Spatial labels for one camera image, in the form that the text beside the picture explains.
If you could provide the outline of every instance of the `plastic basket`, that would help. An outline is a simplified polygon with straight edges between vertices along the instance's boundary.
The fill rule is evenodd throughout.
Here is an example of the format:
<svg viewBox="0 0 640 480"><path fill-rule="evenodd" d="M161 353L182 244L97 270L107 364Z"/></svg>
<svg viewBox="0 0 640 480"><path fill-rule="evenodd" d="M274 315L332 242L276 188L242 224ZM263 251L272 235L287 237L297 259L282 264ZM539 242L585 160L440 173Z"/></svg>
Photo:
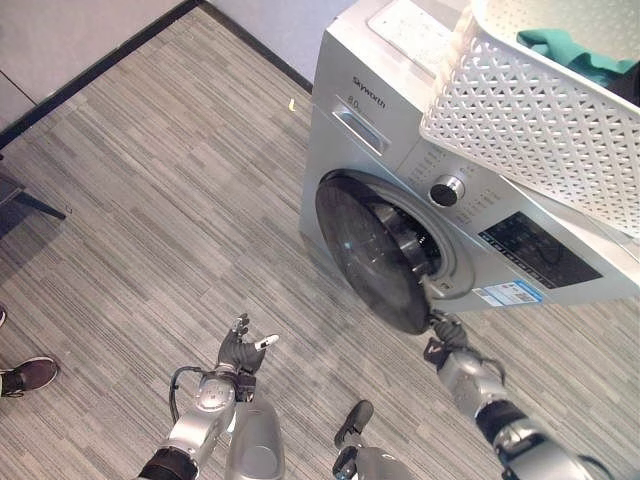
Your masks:
<svg viewBox="0 0 640 480"><path fill-rule="evenodd" d="M562 28L640 59L638 0L477 0L463 12L420 132L426 139L640 236L640 108L516 42Z"/></svg>

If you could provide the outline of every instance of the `green cloth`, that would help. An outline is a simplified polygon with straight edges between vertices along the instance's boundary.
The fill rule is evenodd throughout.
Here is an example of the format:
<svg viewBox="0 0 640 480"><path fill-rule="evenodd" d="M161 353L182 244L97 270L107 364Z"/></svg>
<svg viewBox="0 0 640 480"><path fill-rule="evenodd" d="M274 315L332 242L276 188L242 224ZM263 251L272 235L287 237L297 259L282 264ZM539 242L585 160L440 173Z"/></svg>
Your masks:
<svg viewBox="0 0 640 480"><path fill-rule="evenodd" d="M605 55L590 52L571 40L564 30L523 30L518 43L563 65L604 87L625 74L637 60L616 61Z"/></svg>

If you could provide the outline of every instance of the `silver washing machine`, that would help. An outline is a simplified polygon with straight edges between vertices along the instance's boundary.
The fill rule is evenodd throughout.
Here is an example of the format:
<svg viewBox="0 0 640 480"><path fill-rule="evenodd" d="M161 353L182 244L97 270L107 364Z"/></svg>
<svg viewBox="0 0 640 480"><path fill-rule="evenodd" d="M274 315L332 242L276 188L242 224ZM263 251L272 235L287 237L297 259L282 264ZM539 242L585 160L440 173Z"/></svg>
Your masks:
<svg viewBox="0 0 640 480"><path fill-rule="evenodd" d="M414 334L430 305L637 295L636 241L420 137L433 77L370 28L388 3L361 0L324 34L301 232L382 319ZM415 3L455 25L450 6Z"/></svg>

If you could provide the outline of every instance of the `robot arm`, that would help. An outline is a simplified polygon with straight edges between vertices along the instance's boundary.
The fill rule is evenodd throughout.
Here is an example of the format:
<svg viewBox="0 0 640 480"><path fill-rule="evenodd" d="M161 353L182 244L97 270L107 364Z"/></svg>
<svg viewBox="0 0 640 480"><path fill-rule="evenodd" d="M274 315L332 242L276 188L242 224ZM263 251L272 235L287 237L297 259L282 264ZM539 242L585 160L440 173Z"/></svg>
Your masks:
<svg viewBox="0 0 640 480"><path fill-rule="evenodd" d="M205 375L195 404L182 415L139 479L191 480L209 458L218 438L230 425L236 398L233 382L217 373Z"/></svg>
<svg viewBox="0 0 640 480"><path fill-rule="evenodd" d="M137 480L195 479L233 421L236 401L253 399L253 374L260 368L266 348L278 336L243 343L248 323L246 314L238 318L220 346L216 368L202 376L193 406L181 417L174 416L171 432Z"/></svg>
<svg viewBox="0 0 640 480"><path fill-rule="evenodd" d="M424 357L436 365L456 407L475 421L493 446L505 468L504 480L594 480L579 456L554 441L509 400L503 381L469 347L459 321L439 315L434 330L438 340L431 339Z"/></svg>

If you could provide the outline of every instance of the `control knob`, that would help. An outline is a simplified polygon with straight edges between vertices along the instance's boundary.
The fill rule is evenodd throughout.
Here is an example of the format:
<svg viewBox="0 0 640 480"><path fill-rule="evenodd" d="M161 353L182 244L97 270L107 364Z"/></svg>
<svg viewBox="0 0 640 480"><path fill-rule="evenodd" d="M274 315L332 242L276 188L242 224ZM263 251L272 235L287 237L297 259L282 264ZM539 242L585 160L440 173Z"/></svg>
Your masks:
<svg viewBox="0 0 640 480"><path fill-rule="evenodd" d="M442 175L429 190L429 196L436 205L451 207L464 196L464 183L453 175Z"/></svg>

